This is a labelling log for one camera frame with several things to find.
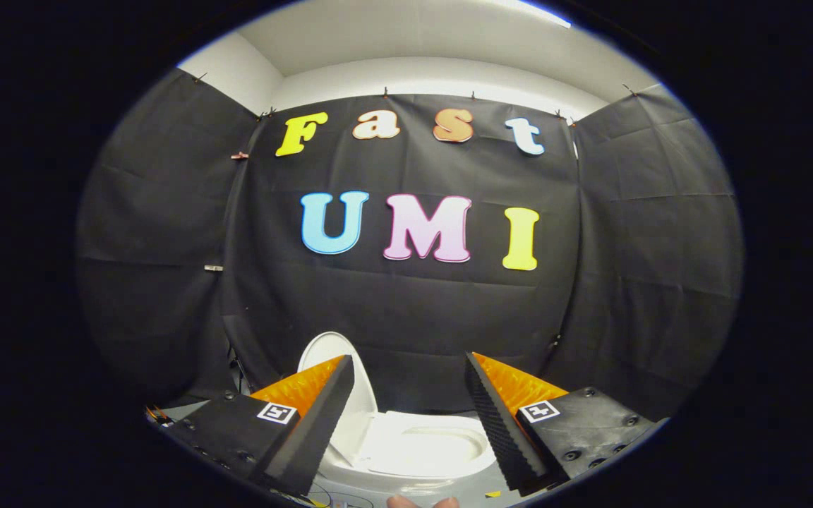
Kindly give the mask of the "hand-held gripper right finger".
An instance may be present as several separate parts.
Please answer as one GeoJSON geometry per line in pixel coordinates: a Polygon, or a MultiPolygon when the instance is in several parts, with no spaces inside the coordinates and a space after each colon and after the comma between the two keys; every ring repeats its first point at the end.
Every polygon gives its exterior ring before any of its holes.
{"type": "Polygon", "coordinates": [[[522,495],[587,479],[656,429],[603,390],[558,388],[475,351],[464,378],[507,487],[522,495]]]}

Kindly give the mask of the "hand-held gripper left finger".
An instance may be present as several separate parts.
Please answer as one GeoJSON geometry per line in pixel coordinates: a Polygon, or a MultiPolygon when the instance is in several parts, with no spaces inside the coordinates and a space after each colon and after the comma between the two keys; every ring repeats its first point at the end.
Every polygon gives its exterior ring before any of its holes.
{"type": "Polygon", "coordinates": [[[165,434],[237,483],[306,497],[354,379],[352,356],[338,355],[252,395],[209,401],[165,434]]]}

